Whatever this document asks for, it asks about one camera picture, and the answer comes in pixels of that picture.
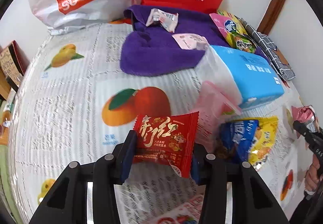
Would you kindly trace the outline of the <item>right hand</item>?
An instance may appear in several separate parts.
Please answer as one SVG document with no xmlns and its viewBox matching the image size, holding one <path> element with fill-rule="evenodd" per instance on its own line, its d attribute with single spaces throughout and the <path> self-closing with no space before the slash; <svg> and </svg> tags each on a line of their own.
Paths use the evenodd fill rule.
<svg viewBox="0 0 323 224">
<path fill-rule="evenodd" d="M 308 192 L 316 191 L 319 181 L 322 180 L 322 177 L 318 177 L 318 170 L 320 169 L 320 163 L 316 155 L 313 155 L 312 164 L 307 170 L 305 176 L 305 190 Z"/>
</svg>

